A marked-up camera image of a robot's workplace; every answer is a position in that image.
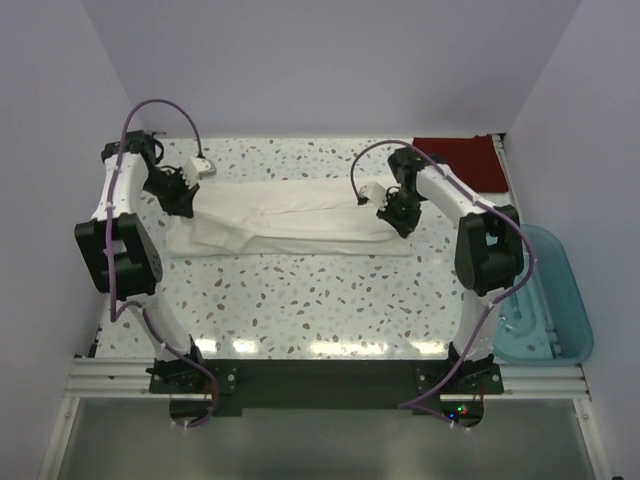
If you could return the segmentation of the white t shirt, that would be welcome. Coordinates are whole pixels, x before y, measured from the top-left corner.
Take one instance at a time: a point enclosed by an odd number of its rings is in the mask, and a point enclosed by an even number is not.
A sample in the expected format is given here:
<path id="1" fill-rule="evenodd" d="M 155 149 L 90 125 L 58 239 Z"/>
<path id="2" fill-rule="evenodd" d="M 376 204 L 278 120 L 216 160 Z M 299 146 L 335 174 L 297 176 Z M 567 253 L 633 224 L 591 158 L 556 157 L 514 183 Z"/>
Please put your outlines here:
<path id="1" fill-rule="evenodd" d="M 206 182 L 193 209 L 166 232 L 175 257 L 412 253 L 375 206 L 357 204 L 346 178 Z"/>

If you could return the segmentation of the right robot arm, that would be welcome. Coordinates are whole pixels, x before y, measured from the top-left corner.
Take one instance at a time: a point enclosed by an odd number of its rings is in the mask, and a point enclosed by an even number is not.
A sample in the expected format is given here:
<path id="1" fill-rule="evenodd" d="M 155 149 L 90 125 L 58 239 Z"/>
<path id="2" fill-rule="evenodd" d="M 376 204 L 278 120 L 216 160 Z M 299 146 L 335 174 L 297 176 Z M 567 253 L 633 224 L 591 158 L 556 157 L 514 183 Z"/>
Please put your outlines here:
<path id="1" fill-rule="evenodd" d="M 395 150 L 388 165 L 397 185 L 381 190 L 383 197 L 375 202 L 379 219 L 406 238 L 429 201 L 456 227 L 454 274 L 464 298 L 458 331 L 448 347 L 448 371 L 437 383 L 443 388 L 464 374 L 491 369 L 500 306 L 525 266 L 519 214 L 509 204 L 484 199 L 448 165 L 410 147 Z"/>

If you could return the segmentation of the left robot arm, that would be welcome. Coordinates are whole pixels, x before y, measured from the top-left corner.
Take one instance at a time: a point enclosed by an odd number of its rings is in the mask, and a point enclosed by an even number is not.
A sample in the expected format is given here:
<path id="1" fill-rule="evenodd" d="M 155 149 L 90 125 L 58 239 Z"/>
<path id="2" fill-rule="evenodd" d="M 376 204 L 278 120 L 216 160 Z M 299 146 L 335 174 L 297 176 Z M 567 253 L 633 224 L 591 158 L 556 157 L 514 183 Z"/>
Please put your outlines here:
<path id="1" fill-rule="evenodd" d="M 111 318 L 132 314 L 153 345 L 152 378 L 187 385 L 204 379 L 202 356 L 164 296 L 161 256 L 138 210 L 148 193 L 166 214 L 192 218 L 198 174 L 161 166 L 163 156 L 162 143 L 142 130 L 107 144 L 98 206 L 90 220 L 75 226 L 74 237 L 95 287 L 109 297 Z"/>

